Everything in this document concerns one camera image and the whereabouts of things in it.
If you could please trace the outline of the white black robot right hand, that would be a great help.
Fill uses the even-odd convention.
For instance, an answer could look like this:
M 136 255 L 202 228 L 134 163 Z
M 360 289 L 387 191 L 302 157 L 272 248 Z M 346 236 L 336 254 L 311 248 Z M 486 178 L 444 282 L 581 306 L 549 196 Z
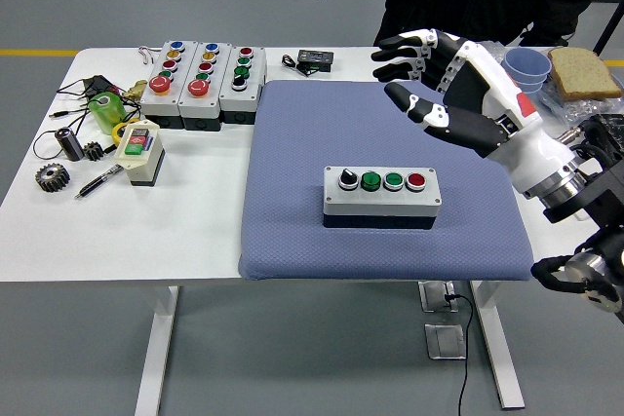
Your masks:
M 374 77 L 413 122 L 503 166 L 526 198 L 565 198 L 585 179 L 574 153 L 549 136 L 531 100 L 481 45 L 437 29 L 379 42 Z

